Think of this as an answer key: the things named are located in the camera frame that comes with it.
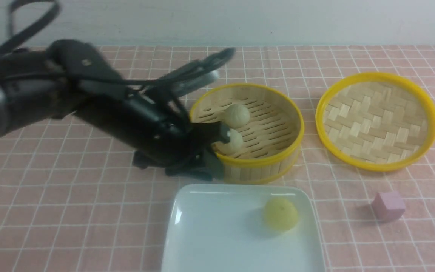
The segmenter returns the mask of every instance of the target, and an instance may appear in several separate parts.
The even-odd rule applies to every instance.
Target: pink checkered tablecloth
[[[212,47],[102,46],[124,76],[156,78]],[[435,101],[435,46],[284,46],[237,48],[216,83],[268,85],[290,96],[305,120],[302,156],[274,185],[312,199],[328,271],[435,272],[435,144],[393,173],[356,169],[321,144],[315,108],[345,76],[384,71],[422,86]],[[188,95],[192,105],[207,89]],[[157,272],[171,202],[192,182],[131,167],[133,150],[68,117],[0,138],[0,272]],[[368,205],[397,190],[398,221],[378,224]]]

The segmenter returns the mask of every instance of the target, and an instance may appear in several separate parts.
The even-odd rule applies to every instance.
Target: bamboo steamer
[[[321,98],[316,129],[328,150],[359,168],[392,171],[421,158],[435,140],[435,106],[412,81],[367,72],[346,77]]]
[[[304,134],[302,114],[295,103],[266,86],[240,83],[214,88],[193,105],[192,122],[223,120],[232,104],[244,105],[250,113],[248,124],[236,130],[244,145],[238,153],[223,155],[224,181],[232,184],[265,184],[283,176],[300,154]]]

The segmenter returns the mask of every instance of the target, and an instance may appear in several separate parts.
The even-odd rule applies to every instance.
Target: yellow rim
[[[214,93],[216,91],[222,90],[223,88],[231,88],[231,87],[239,87],[239,86],[264,88],[268,91],[272,91],[273,93],[276,93],[276,94],[282,96],[283,98],[285,98],[290,104],[292,104],[293,107],[295,107],[295,110],[298,113],[298,116],[300,117],[300,131],[298,132],[298,137],[295,139],[295,141],[293,141],[293,143],[288,148],[286,148],[282,152],[280,152],[276,155],[270,156],[270,157],[256,159],[256,160],[243,160],[243,159],[235,159],[235,158],[226,157],[226,156],[223,156],[219,153],[216,153],[217,157],[219,159],[221,159],[223,162],[226,162],[230,165],[235,165],[238,167],[260,167],[260,166],[264,166],[264,165],[274,164],[275,162],[280,162],[284,158],[288,157],[300,145],[300,142],[302,141],[302,138],[303,138],[305,128],[304,128],[304,121],[303,121],[302,113],[300,112],[300,110],[298,109],[296,104],[290,98],[288,98],[288,96],[285,96],[284,94],[280,93],[279,91],[277,91],[273,88],[269,88],[267,86],[263,86],[263,85],[259,85],[259,84],[251,84],[251,83],[227,84],[227,85],[219,86],[217,88],[213,88],[212,90],[207,92],[205,95],[203,95],[201,98],[199,98],[199,100],[197,100],[196,103],[194,103],[194,105],[190,109],[191,119],[192,119],[192,115],[193,115],[194,111],[196,110],[196,108],[198,107],[199,103],[202,100],[204,100],[208,95],[210,95],[211,93]]]
[[[343,88],[352,84],[366,81],[382,81],[397,85],[415,95],[421,105],[424,107],[429,122],[429,132],[424,144],[411,157],[406,158],[405,160],[402,160],[400,162],[394,162],[391,164],[371,164],[369,162],[363,162],[354,159],[352,157],[349,157],[345,153],[342,153],[342,151],[340,151],[340,149],[338,149],[328,139],[328,136],[325,132],[325,127],[323,125],[323,113],[325,112],[325,107],[328,105],[330,100]],[[435,141],[434,102],[430,99],[427,93],[419,86],[417,86],[414,82],[402,76],[397,76],[395,74],[388,74],[382,72],[367,72],[355,74],[353,76],[346,77],[341,81],[338,81],[337,83],[333,84],[333,86],[331,86],[320,99],[318,107],[316,108],[315,122],[316,130],[318,131],[318,136],[320,137],[321,142],[328,150],[330,150],[333,155],[348,164],[371,171],[388,172],[411,165],[413,162],[416,162],[418,159],[420,159],[430,149]]]
[[[295,155],[295,158],[293,158],[293,161],[290,165],[288,165],[283,172],[280,172],[276,175],[273,175],[271,177],[267,177],[266,179],[260,179],[258,181],[254,181],[254,182],[232,182],[232,181],[224,181],[227,184],[251,184],[251,185],[263,185],[263,184],[269,184],[271,181],[274,181],[275,179],[278,179],[281,176],[284,176],[286,173],[289,172],[289,170],[295,165],[295,162],[298,160],[298,156],[300,155],[300,153],[298,152]]]

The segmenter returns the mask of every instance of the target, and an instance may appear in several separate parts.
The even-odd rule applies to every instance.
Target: screw
[[[92,65],[92,62],[88,59],[84,59],[84,60],[82,60],[82,64],[83,64],[83,66],[90,66],[90,65]]]

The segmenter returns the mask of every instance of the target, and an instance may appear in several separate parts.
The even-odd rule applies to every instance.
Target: black strap
[[[14,12],[20,7],[38,2],[52,2],[52,7],[36,22],[32,23],[21,32],[14,34]],[[8,33],[10,38],[0,45],[0,54],[10,53],[18,46],[35,36],[38,32],[48,26],[60,13],[60,5],[57,0],[14,0],[8,9]]]

